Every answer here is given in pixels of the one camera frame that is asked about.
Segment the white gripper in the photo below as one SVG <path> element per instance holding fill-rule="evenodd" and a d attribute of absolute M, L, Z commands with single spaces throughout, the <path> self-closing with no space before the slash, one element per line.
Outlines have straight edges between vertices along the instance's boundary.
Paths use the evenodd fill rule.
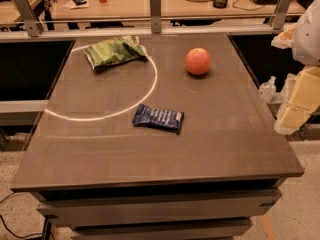
<path fill-rule="evenodd" d="M 308 121 L 320 107 L 320 0 L 312 4 L 299 18 L 297 25 L 287 27 L 271 41 L 273 47 L 292 47 L 293 58 L 304 64 L 293 79 L 288 99 L 281 104 L 274 130 L 291 135 Z"/>

